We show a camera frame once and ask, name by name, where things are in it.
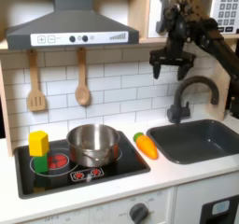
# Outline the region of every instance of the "gray range hood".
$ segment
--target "gray range hood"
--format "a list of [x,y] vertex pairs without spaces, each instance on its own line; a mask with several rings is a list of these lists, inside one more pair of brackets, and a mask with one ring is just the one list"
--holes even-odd
[[92,10],[92,0],[54,0],[55,11],[7,30],[9,49],[137,44],[135,29]]

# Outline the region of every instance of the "microwave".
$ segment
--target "microwave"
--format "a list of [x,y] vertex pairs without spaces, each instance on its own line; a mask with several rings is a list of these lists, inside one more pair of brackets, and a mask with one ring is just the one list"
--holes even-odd
[[[169,0],[170,5],[176,0]],[[214,18],[223,34],[239,33],[239,0],[200,0],[205,13]],[[163,37],[156,32],[156,24],[161,21],[163,4],[161,0],[150,0],[148,37]]]

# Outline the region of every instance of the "stainless steel pot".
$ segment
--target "stainless steel pot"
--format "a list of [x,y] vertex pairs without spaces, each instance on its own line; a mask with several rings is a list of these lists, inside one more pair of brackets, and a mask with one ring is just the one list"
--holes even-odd
[[71,161],[85,167],[108,165],[118,157],[119,133],[102,124],[76,127],[66,137]]

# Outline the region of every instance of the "gray faucet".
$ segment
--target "gray faucet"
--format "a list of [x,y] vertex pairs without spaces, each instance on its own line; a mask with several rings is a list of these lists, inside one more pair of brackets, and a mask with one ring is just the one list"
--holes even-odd
[[180,123],[182,118],[190,117],[190,103],[187,102],[185,107],[181,105],[181,96],[183,91],[191,84],[203,83],[207,85],[212,91],[212,105],[218,105],[219,91],[217,85],[211,79],[207,77],[190,77],[184,80],[176,90],[174,104],[167,110],[167,116],[171,123]]

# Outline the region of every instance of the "pot handle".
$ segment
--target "pot handle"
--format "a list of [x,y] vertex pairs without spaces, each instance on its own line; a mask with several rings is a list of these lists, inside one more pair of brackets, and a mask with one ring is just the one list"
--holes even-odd
[[109,156],[109,154],[110,154],[110,151],[108,151],[107,154],[106,154],[102,159],[95,159],[95,158],[93,158],[93,157],[87,155],[86,153],[84,153],[85,156],[87,156],[88,158],[90,158],[90,159],[92,159],[92,160],[94,160],[94,161],[102,161],[102,160],[104,160],[105,158],[107,158],[107,157]]

